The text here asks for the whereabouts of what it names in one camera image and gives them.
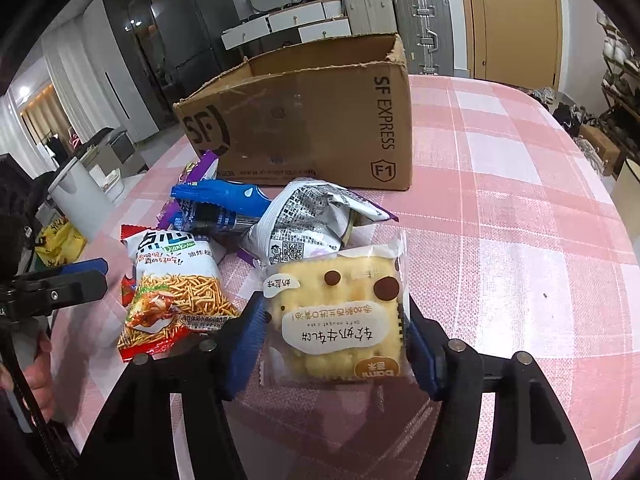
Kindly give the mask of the person's left hand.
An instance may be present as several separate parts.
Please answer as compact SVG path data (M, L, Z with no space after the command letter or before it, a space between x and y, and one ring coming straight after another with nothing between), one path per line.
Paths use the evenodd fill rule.
M51 341L41 332L38 336L38 350L32 365L24 370L30 390L37 401L40 412L48 422L55 412L54 385L51 373Z

